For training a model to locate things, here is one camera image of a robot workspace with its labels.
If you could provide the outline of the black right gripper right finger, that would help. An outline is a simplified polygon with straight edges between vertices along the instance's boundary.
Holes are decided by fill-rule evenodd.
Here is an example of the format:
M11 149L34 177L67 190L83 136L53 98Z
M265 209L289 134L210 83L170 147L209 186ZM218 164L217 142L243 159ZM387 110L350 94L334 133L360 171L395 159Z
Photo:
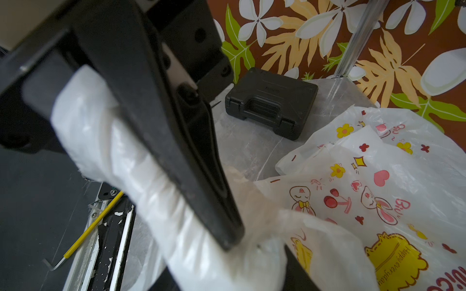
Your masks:
M320 291L287 245L285 253L287 264L282 291Z

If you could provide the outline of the aluminium frame post left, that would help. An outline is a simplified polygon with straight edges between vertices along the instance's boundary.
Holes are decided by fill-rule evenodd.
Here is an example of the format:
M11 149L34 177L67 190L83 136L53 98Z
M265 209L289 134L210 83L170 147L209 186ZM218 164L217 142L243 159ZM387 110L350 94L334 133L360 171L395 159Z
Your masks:
M369 1L332 80L348 78L389 1Z

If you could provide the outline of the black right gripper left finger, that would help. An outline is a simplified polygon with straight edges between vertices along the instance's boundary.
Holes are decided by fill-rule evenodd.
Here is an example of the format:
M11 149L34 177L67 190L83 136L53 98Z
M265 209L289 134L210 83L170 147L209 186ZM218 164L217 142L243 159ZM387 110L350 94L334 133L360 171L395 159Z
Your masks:
M166 267L154 284L149 288L149 291L181 291L181 289L178 287L169 268Z

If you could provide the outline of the white printed bag rear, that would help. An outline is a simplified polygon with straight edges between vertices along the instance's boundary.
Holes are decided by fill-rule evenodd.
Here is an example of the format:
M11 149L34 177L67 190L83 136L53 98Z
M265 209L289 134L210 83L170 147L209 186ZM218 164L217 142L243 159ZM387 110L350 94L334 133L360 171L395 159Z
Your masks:
M325 145L350 137L364 127L372 128L383 142L426 161L449 178L466 176L466 153L432 123L407 109L356 106L314 132L304 145L285 155L275 170L280 175L292 173Z

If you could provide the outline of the white printed plastic bag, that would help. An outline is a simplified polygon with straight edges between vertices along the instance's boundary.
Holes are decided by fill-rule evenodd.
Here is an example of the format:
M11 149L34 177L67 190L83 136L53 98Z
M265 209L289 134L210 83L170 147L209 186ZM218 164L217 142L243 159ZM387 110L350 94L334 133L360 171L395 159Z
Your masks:
M210 105L188 83L171 97L148 98L156 131L166 129L163 102L185 116L199 110L205 155L181 144L152 154L107 82L85 65L66 83L51 122L68 155L88 178L122 190L148 225L161 256L184 291L280 291L294 255L284 238L304 228L317 246L304 291L375 291L374 267L362 243L341 226L285 210L235 169L222 168Z

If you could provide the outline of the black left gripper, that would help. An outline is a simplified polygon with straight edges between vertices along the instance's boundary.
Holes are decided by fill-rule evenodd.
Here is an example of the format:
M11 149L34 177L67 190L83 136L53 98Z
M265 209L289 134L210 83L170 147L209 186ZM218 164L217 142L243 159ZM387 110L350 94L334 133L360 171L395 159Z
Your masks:
M88 65L137 137L229 250L245 228L218 155L212 101L234 72L206 1L62 1L12 48L1 46L1 145L60 152L53 103Z

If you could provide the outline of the black plastic tool case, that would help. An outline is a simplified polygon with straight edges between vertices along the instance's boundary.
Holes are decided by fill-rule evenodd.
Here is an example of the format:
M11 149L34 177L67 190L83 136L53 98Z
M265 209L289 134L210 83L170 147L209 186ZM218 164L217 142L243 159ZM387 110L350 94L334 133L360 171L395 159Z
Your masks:
M225 98L228 115L251 119L295 141L303 132L318 86L253 67Z

